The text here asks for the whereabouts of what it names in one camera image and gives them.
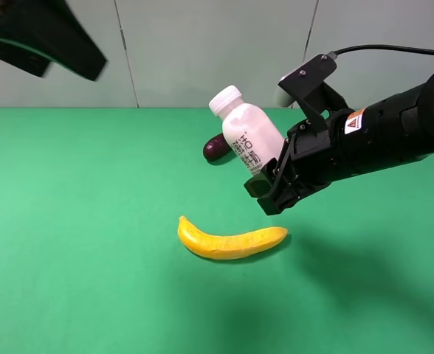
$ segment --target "green table surface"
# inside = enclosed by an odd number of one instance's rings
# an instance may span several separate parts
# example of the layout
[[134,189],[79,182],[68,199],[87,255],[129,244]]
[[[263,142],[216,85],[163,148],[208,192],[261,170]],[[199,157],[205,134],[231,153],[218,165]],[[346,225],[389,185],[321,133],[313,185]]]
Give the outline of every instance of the green table surface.
[[[298,110],[268,110],[285,131]],[[434,354],[434,156],[267,217],[207,109],[0,109],[0,354]],[[190,253],[178,217],[276,249]]]

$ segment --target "yellow banana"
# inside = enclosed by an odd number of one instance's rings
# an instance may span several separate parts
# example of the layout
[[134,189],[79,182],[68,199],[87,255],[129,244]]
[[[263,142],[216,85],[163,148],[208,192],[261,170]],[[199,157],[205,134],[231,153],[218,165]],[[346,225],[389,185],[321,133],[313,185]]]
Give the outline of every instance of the yellow banana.
[[246,234],[215,236],[202,232],[184,216],[179,218],[178,236],[193,253],[214,260],[234,260],[265,251],[279,244],[288,230],[268,227]]

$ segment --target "warning label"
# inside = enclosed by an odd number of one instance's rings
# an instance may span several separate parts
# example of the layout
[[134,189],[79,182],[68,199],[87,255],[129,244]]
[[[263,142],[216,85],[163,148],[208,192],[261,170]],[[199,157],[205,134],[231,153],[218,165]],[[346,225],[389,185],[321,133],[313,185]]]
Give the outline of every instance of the warning label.
[[358,131],[362,128],[363,112],[365,109],[360,109],[350,114],[345,122],[345,135]]

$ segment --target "bottle cap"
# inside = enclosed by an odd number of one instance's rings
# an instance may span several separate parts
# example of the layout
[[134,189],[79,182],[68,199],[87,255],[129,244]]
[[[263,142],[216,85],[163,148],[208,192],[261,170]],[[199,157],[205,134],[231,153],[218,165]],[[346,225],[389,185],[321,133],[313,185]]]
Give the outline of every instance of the bottle cap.
[[216,116],[222,109],[227,107],[229,103],[241,97],[241,92],[234,85],[224,88],[210,102],[209,108]]

